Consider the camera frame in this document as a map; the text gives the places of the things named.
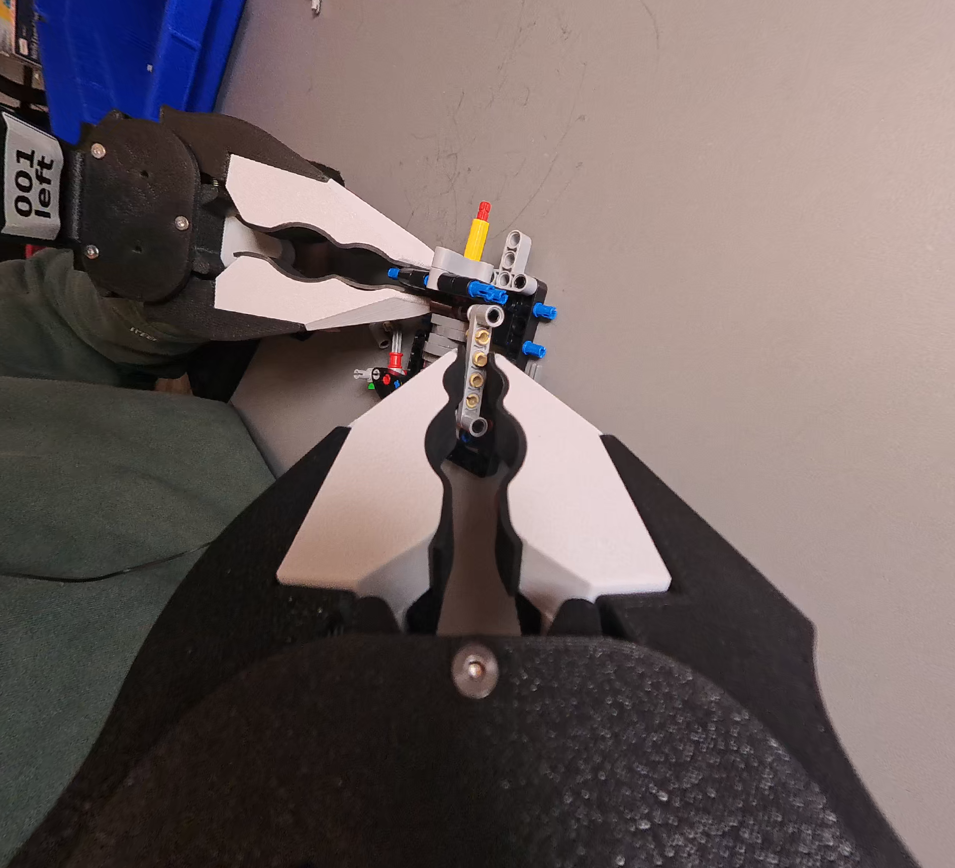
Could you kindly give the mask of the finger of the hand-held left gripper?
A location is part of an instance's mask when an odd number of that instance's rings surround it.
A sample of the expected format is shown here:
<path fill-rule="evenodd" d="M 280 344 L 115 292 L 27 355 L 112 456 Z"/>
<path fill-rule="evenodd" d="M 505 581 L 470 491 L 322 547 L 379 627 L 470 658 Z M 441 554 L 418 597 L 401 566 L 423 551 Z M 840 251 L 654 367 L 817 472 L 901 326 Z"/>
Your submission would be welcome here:
<path fill-rule="evenodd" d="M 341 248 L 373 251 L 392 265 L 433 263 L 433 248 L 337 182 L 231 155 L 225 190 L 238 218 L 262 232 L 304 228 Z"/>
<path fill-rule="evenodd" d="M 395 286 L 361 286 L 336 275 L 306 279 L 245 252 L 216 277 L 214 306 L 308 331 L 420 318 L 431 310 L 426 299 Z"/>

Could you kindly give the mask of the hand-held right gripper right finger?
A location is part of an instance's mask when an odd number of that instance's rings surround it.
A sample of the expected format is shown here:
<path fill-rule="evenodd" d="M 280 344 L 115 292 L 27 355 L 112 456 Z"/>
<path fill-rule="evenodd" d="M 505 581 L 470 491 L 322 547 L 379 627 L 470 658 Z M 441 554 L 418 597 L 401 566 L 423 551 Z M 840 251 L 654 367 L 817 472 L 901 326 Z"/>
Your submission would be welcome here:
<path fill-rule="evenodd" d="M 501 354 L 494 442 L 495 565 L 521 633 L 545 633 L 570 600 L 657 595 L 671 575 L 603 432 Z"/>

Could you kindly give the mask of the grey lego beam frame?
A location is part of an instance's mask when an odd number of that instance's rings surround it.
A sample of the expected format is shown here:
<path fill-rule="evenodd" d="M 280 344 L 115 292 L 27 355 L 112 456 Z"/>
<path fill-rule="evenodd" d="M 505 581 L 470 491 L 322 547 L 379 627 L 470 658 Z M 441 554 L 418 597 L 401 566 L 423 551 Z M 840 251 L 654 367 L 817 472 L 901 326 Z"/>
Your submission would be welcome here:
<path fill-rule="evenodd" d="M 463 435 L 479 439 L 488 430 L 488 419 L 481 412 L 482 398 L 492 338 L 494 330 L 504 320 L 503 308 L 496 303 L 476 303 L 468 308 L 467 320 L 464 379 L 457 423 Z"/>

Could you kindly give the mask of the lego car chassis assembly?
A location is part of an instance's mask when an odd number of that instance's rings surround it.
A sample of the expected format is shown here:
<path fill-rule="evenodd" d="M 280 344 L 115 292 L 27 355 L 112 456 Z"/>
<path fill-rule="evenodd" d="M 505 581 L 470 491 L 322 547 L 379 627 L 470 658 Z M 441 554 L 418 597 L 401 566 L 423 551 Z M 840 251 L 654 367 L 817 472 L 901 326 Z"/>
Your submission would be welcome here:
<path fill-rule="evenodd" d="M 398 322 L 383 323 L 379 345 L 388 350 L 388 362 L 354 371 L 354 379 L 379 399 L 385 399 L 442 357 L 464 350 L 468 308 L 476 303 L 496 303 L 504 312 L 503 322 L 494 330 L 489 361 L 495 353 L 532 378 L 537 377 L 546 349 L 537 342 L 536 331 L 541 323 L 557 317 L 557 309 L 546 300 L 546 283 L 527 272 L 532 247 L 529 236 L 516 229 L 510 231 L 498 262 L 493 265 L 484 260 L 491 210 L 489 201 L 479 204 L 462 253 L 438 247 L 428 269 L 397 265 L 388 269 L 391 284 L 426 299 L 431 310 L 418 323 L 410 349 L 403 347 Z M 458 443 L 450 454 L 452 463 L 480 479 L 495 473 L 499 463 L 492 415 L 496 391 L 491 387 L 489 361 L 481 409 L 488 419 L 488 430 L 479 439 L 469 439 L 457 423 Z"/>

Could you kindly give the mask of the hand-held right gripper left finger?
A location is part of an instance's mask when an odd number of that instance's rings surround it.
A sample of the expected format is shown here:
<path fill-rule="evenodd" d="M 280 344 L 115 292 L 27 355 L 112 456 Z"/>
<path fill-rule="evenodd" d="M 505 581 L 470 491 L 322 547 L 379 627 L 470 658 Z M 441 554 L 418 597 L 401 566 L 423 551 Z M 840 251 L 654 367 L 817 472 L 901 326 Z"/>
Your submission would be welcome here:
<path fill-rule="evenodd" d="M 451 351 L 352 421 L 280 583 L 382 599 L 403 629 L 436 633 L 455 556 L 443 464 L 459 441 L 458 378 Z"/>

